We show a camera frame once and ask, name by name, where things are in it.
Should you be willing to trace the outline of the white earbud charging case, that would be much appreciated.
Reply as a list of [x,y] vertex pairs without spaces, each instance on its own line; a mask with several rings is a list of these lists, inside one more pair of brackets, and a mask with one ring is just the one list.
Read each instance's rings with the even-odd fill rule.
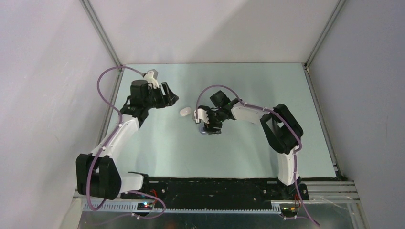
[[191,107],[185,107],[179,111],[180,116],[186,117],[192,113]]

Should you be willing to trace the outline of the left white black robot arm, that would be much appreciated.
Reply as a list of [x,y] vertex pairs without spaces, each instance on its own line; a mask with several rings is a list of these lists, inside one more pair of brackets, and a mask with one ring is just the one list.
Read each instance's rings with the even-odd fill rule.
[[119,169],[118,159],[149,111],[173,106],[178,99],[166,82],[156,86],[147,80],[133,81],[113,131],[91,153],[80,154],[76,159],[78,193],[114,200],[119,194],[132,191],[138,198],[147,198],[151,186],[144,181],[145,175]]

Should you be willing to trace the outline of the purple earbud charging case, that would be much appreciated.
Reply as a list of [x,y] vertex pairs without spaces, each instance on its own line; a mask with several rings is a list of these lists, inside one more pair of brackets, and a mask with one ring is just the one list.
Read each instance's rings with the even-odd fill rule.
[[208,131],[205,129],[205,126],[204,126],[204,125],[202,125],[202,126],[199,127],[199,132],[200,132],[202,135],[207,135],[207,134],[209,134]]

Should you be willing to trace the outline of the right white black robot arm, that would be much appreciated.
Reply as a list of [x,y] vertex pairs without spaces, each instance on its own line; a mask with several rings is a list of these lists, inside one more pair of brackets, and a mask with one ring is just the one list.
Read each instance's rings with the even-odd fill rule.
[[278,174],[281,184],[278,194],[291,199],[297,193],[296,153],[302,148],[303,129],[284,104],[272,109],[246,103],[238,98],[230,100],[223,91],[210,97],[214,107],[200,105],[194,112],[196,123],[203,123],[207,134],[220,134],[226,120],[247,121],[263,128],[270,147],[277,152]]

